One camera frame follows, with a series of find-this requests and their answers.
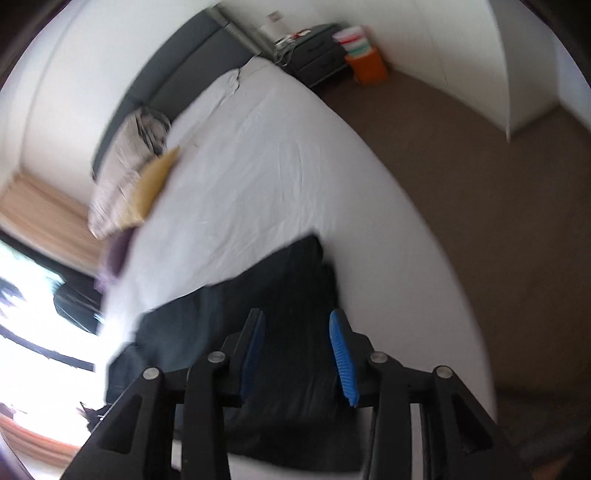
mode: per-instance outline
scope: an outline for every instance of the window curtain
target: window curtain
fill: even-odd
[[[64,265],[96,272],[102,242],[88,230],[88,208],[26,171],[0,198],[0,228]]]
[[[80,447],[49,439],[21,427],[0,413],[0,434],[17,453],[24,453],[43,463],[66,469]]]

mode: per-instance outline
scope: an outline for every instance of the patterned pillowcase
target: patterned pillowcase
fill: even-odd
[[[129,114],[113,137],[100,166],[89,207],[88,227],[97,238],[120,231],[121,218],[139,180],[139,171],[160,155],[170,122],[147,107]]]

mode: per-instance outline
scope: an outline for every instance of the yellow pillow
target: yellow pillow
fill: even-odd
[[[154,201],[164,187],[170,169],[177,160],[179,151],[179,147],[173,148],[144,167],[134,192],[131,194],[127,211],[121,220],[119,227],[122,230],[142,225],[145,222]]]

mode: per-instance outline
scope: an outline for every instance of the black mechanical arm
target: black mechanical arm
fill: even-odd
[[[121,395],[73,459],[62,480],[230,480],[223,408],[248,395],[264,341],[264,315],[251,310],[221,351],[184,370],[146,369]],[[335,310],[330,337],[343,393],[373,407],[365,478],[411,480],[410,405],[421,407],[425,480],[531,480],[494,421],[446,366],[406,368],[375,352]],[[343,355],[348,358],[343,369]],[[176,405],[184,403],[181,472],[170,466]]]

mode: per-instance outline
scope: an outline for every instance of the bed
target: bed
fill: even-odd
[[[174,129],[174,119],[215,78],[239,69],[235,91],[206,121],[196,116],[105,297],[98,373],[132,339],[143,313],[316,232],[353,328],[409,367],[451,366],[494,416],[480,331],[421,216],[342,119],[257,53],[219,11],[199,13],[139,73],[105,131],[94,172],[122,118],[138,105],[164,112]],[[311,476],[247,459],[230,464],[233,478]]]

